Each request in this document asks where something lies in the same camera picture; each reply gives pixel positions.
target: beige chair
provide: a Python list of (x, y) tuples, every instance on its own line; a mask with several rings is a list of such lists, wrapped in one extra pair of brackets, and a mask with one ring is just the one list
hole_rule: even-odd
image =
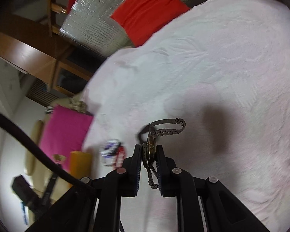
[[(69, 107), (69, 98), (58, 99), (51, 103), (51, 106), (56, 106), (57, 104), (65, 107)], [(50, 118), (50, 114), (47, 114), (44, 120), (38, 120), (32, 130), (31, 139), (38, 144), (43, 132), (43, 127)], [(91, 161), (92, 155), (90, 153), (83, 153), (79, 151), (74, 151), (71, 153), (70, 157), (70, 174), (76, 178), (81, 178), (84, 176), (90, 176), (91, 171)], [(26, 151), (25, 157), (25, 174), (31, 177), (31, 183), (33, 190), (38, 194), (39, 197), (42, 196), (49, 178), (52, 175), (47, 167), (45, 167), (39, 160), (37, 160), (32, 153)], [(61, 178), (58, 178), (51, 195), (51, 203), (55, 203), (69, 188), (71, 185)], [(34, 214), (29, 211), (29, 224), (34, 222)]]

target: pink pillow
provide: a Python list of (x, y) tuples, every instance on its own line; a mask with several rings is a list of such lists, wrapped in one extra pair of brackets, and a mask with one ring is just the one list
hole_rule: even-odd
[(53, 161), (53, 154), (65, 156), (62, 168), (69, 171), (70, 153), (81, 150), (92, 120), (93, 116), (56, 106), (43, 130), (40, 149)]

